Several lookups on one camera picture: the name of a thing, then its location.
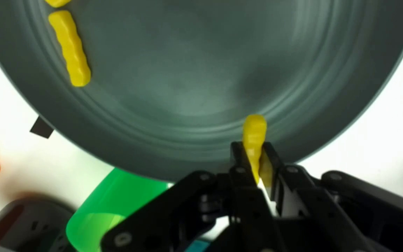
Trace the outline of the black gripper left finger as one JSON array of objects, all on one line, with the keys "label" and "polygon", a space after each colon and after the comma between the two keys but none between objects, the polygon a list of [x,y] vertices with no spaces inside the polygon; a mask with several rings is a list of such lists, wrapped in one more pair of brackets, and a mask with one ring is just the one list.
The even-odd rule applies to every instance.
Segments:
[{"label": "black gripper left finger", "polygon": [[102,252],[184,252],[224,216],[231,223],[209,252],[276,252],[272,214],[244,146],[233,143],[231,153],[227,172],[196,171],[111,228]]}]

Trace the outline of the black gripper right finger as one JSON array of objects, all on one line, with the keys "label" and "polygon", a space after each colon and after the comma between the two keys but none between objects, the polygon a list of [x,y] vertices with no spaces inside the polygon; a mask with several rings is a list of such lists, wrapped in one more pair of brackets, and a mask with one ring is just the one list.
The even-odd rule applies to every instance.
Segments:
[{"label": "black gripper right finger", "polygon": [[263,146],[261,175],[276,202],[283,252],[403,252],[403,198],[340,171],[311,177]]}]

